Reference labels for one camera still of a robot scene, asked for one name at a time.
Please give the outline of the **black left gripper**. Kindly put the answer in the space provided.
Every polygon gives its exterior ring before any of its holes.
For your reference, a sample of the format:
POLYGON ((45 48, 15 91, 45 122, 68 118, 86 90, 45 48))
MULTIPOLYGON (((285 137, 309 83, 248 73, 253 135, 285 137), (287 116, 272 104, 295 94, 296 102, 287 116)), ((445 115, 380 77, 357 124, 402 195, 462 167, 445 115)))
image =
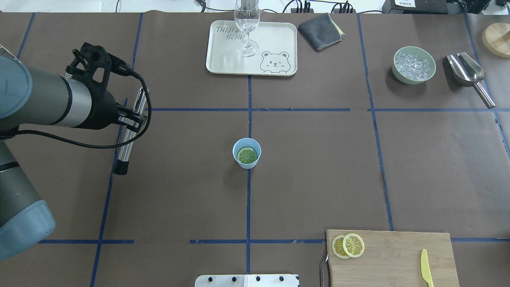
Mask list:
POLYGON ((87 87, 91 97, 91 108, 87 118, 74 126, 75 128, 100 130, 108 125, 126 126, 129 130, 140 132, 147 116, 135 113, 132 110, 116 103, 112 94, 107 91, 106 85, 95 80, 83 80, 81 83, 87 87))

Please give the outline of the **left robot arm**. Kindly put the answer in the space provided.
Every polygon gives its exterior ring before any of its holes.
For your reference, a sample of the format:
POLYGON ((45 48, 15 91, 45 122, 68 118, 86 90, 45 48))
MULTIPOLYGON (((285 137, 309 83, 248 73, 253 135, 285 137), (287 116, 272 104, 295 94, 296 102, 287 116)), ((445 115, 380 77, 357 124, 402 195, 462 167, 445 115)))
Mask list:
POLYGON ((108 53, 78 53, 66 76, 27 67, 17 58, 1 56, 1 260, 9 259, 49 236, 56 227, 53 215, 11 153, 6 141, 33 134, 87 148, 87 145, 20 125, 56 125, 100 130, 123 125, 141 136, 151 121, 144 116, 149 94, 143 78, 108 53), (145 101, 137 109, 116 103, 107 90, 110 73, 134 77, 142 83, 145 101))

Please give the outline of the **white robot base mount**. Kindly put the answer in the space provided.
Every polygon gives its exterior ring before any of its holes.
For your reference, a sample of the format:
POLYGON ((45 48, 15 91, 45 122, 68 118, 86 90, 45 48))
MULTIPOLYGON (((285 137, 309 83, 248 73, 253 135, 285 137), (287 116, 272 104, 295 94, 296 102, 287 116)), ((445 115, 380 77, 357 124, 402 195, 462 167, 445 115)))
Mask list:
POLYGON ((226 274, 200 275, 195 287, 299 287, 295 274, 226 274))

